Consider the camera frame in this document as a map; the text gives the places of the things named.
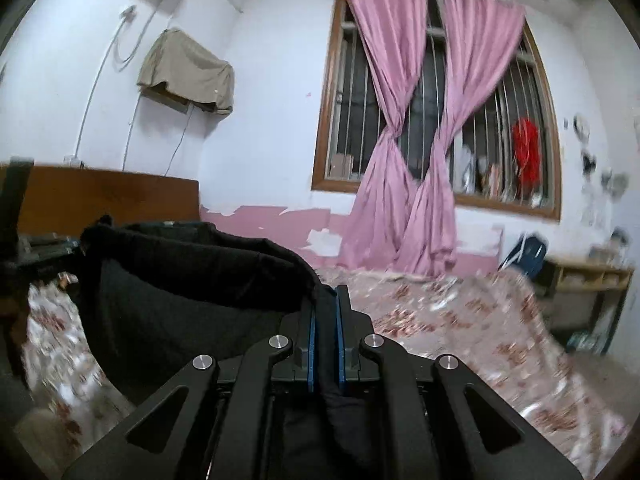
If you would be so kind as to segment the black jacket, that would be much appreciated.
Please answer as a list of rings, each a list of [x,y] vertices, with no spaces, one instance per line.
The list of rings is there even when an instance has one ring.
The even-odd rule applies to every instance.
[[[311,370],[270,396],[256,479],[361,479],[373,453],[366,406],[337,380],[335,290],[299,255],[208,223],[115,226],[81,234],[73,291],[89,348],[137,409],[201,354],[244,356],[283,319],[314,310]]]

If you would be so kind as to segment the brown wooden headboard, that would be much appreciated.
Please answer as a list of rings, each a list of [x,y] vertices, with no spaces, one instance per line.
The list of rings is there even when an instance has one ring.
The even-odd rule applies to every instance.
[[[110,216],[118,224],[198,221],[195,180],[36,165],[14,159],[1,166],[1,238],[18,234],[78,237]]]

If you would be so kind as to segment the floral satin bedspread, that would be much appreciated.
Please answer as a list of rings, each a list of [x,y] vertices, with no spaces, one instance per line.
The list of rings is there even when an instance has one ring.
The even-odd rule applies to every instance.
[[[518,271],[422,280],[371,271],[321,269],[349,290],[352,307],[375,331],[422,358],[461,358],[560,450],[586,479],[596,478],[629,432],[570,364],[544,326],[530,281]],[[58,430],[46,474],[63,469],[126,415],[132,404],[91,354],[78,309],[61,284],[34,285],[22,350],[27,388]]]

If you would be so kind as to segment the dark blue backpack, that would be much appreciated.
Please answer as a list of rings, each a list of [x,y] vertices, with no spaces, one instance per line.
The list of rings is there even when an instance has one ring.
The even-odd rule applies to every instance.
[[[544,265],[547,249],[547,242],[536,233],[523,234],[506,255],[499,269],[514,266],[528,278],[536,278]]]

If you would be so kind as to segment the wooden desk shelf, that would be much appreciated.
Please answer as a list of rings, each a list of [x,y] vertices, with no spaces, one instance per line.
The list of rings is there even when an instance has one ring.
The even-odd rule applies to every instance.
[[[567,351],[604,356],[630,292],[633,266],[548,256],[534,286],[544,322]]]

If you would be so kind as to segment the beige cloth covered shelf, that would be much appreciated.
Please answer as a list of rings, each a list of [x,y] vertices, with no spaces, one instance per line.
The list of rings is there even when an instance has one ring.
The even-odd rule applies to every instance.
[[[140,68],[137,84],[162,88],[202,110],[228,116],[233,110],[234,69],[178,28],[165,29]]]

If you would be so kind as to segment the wooden framed barred window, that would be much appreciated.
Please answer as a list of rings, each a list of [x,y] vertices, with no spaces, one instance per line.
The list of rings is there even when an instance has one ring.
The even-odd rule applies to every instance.
[[[424,179],[442,120],[446,35],[442,0],[427,0],[422,74],[397,144],[413,179]],[[512,128],[518,118],[539,131],[540,183],[518,187]],[[335,0],[311,187],[356,193],[385,120],[378,108],[366,52],[352,10]],[[562,179],[558,128],[548,78],[534,35],[525,27],[509,67],[488,100],[465,122],[446,156],[458,204],[558,221]]]

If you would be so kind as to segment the red hanging garment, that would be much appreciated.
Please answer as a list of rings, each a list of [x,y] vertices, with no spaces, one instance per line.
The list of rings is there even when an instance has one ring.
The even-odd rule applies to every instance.
[[[523,195],[527,195],[540,183],[538,128],[528,118],[518,118],[512,128],[512,140],[518,168],[518,187]]]

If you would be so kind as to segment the right pink curtain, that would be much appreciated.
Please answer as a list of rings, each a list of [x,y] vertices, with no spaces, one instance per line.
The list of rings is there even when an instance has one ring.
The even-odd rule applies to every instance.
[[[496,90],[520,44],[524,21],[524,6],[509,0],[444,0],[442,120],[397,252],[397,271],[439,276],[454,266],[457,222],[446,156],[465,122]]]

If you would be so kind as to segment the pink curtain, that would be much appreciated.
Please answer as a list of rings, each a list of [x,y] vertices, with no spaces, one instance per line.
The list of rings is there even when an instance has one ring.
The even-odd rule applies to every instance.
[[[385,127],[349,214],[338,263],[349,269],[392,266],[409,220],[416,182],[398,148],[422,74],[427,0],[347,0],[370,68]]]
[[[524,6],[509,0],[444,0],[442,120],[397,252],[397,271],[439,276],[454,266],[457,222],[446,156],[465,122],[496,90],[520,44],[524,21]]]

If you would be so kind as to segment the left pink curtain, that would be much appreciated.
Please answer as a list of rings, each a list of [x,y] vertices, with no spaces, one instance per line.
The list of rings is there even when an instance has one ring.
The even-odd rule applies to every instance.
[[[349,214],[338,263],[349,269],[392,266],[409,220],[416,182],[398,148],[422,74],[427,0],[347,0],[370,68],[385,127]]]

